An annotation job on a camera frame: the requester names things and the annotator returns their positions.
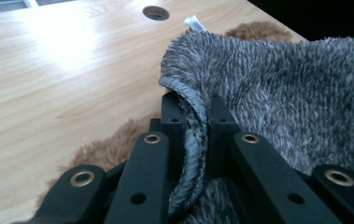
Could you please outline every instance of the table surface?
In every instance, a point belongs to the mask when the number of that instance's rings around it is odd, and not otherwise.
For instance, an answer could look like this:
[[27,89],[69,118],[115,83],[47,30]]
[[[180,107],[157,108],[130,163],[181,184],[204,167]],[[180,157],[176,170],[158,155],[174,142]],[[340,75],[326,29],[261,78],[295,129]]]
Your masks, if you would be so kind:
[[[151,5],[170,18],[146,18]],[[77,0],[0,13],[0,223],[30,218],[79,147],[160,111],[162,56],[193,14],[218,34],[241,22],[285,27],[245,0]]]

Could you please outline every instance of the brown fluffy fur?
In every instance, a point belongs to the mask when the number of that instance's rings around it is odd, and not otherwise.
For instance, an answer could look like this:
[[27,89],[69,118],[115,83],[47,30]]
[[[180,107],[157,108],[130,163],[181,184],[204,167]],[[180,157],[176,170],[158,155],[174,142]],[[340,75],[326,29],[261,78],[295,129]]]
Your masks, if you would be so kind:
[[279,26],[269,21],[254,21],[241,23],[236,28],[226,32],[227,36],[233,36],[244,40],[266,39],[271,41],[290,41],[292,35]]
[[[290,41],[291,34],[269,21],[254,21],[243,23],[228,31],[227,36],[234,36],[245,40],[267,39],[272,41]],[[130,156],[136,138],[148,131],[149,121],[159,118],[160,113],[154,113],[141,119],[130,119],[122,125],[111,137],[104,141],[95,141],[78,150],[76,157],[69,165],[60,168],[63,173],[72,167],[81,164],[92,164],[108,171],[116,165],[126,161]],[[51,188],[58,178],[49,182]],[[41,195],[37,204],[41,204],[45,194]]]

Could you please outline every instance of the light wood grain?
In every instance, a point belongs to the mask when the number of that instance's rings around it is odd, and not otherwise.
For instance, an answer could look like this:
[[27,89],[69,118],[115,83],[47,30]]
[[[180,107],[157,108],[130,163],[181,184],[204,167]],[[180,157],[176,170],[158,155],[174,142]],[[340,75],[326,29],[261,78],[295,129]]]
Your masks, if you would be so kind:
[[[170,19],[147,19],[148,5]],[[79,147],[160,110],[160,61],[193,14],[219,34],[275,21],[243,0],[82,0],[0,13],[0,223],[31,217]]]

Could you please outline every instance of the round hole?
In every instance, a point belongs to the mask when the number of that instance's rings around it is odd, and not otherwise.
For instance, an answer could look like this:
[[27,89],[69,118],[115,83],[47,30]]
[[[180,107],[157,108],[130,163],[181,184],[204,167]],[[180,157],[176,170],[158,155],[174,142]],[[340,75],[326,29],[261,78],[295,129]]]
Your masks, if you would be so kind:
[[244,134],[242,137],[243,141],[251,144],[259,143],[259,138],[253,134]]
[[327,170],[325,171],[325,176],[340,186],[351,187],[354,185],[354,180],[349,175],[337,170]]
[[144,141],[148,144],[156,144],[160,142],[162,138],[157,134],[150,134],[144,138]]
[[155,7],[155,6],[144,7],[142,12],[146,17],[154,21],[165,21],[170,17],[168,11],[162,7]]
[[131,203],[133,204],[141,204],[144,203],[147,200],[147,196],[144,193],[136,193],[133,196],[131,196]]
[[95,173],[93,171],[80,171],[72,175],[69,180],[69,184],[73,187],[84,187],[90,184],[95,178]]
[[302,196],[300,196],[299,194],[296,194],[296,193],[288,194],[288,199],[293,203],[297,203],[297,204],[304,203],[304,199],[302,198]]
[[77,175],[76,177],[77,182],[87,181],[88,179],[90,179],[89,174],[81,174],[81,175]]

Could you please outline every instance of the gray fleece cloth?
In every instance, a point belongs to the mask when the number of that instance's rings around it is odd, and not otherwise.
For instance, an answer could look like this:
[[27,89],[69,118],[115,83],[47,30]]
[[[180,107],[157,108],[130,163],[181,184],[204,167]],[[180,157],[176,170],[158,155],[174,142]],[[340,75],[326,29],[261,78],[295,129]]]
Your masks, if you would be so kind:
[[241,131],[258,133],[287,163],[310,175],[320,164],[354,170],[354,39],[242,41],[208,32],[174,40],[160,85],[176,91],[186,118],[185,163],[169,212],[194,207],[185,223],[235,223],[223,180],[207,180],[213,95]]

